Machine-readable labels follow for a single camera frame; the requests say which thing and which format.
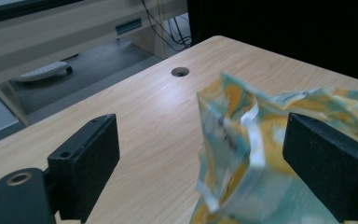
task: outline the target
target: patterned plastic bag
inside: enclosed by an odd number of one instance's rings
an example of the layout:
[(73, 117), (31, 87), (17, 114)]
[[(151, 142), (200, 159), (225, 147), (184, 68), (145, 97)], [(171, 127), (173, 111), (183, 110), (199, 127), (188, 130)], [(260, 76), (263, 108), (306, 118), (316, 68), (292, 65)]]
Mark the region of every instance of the patterned plastic bag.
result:
[(191, 223), (337, 223), (282, 157), (290, 112), (358, 141), (358, 91), (267, 96), (226, 73), (198, 94), (204, 141)]

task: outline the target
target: snack bag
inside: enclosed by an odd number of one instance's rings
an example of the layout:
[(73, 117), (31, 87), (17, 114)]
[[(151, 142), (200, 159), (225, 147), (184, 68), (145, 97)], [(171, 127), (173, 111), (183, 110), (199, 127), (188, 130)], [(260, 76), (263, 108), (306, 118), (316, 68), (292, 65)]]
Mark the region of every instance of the snack bag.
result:
[(191, 223), (337, 223), (283, 159), (282, 144), (290, 112), (358, 141), (358, 91), (321, 88), (267, 96), (223, 72), (198, 100), (201, 198)]

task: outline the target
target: yellow and blue bag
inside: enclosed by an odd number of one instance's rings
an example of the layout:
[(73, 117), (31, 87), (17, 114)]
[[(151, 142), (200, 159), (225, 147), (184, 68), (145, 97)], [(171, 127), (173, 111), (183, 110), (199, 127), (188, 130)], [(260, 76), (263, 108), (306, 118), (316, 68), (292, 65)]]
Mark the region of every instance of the yellow and blue bag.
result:
[(191, 223), (337, 223), (283, 159), (282, 144), (290, 112), (358, 141), (358, 91), (320, 88), (267, 96), (223, 72), (198, 100), (201, 197)]

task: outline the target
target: wooden table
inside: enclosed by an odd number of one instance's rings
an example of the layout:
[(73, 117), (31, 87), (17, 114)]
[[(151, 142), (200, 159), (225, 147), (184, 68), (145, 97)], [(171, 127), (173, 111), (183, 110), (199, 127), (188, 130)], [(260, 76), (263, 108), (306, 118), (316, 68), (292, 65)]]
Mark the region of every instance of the wooden table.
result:
[[(175, 67), (190, 70), (173, 77)], [(215, 36), (0, 141), (0, 177), (46, 157), (87, 121), (116, 113), (121, 159), (89, 223), (188, 223), (199, 194), (196, 92), (226, 70), (266, 94), (358, 80)]]

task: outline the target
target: light wood surface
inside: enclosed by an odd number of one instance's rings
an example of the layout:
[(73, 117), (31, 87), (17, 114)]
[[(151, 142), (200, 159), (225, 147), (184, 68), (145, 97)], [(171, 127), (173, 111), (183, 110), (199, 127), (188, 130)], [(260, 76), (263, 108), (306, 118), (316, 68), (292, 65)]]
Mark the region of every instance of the light wood surface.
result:
[[(175, 67), (189, 68), (173, 77)], [(202, 133), (196, 92), (220, 71), (266, 94), (358, 80), (215, 36), (0, 141), (0, 177), (46, 157), (87, 121), (117, 114), (121, 159), (89, 223), (188, 223), (199, 198)]]

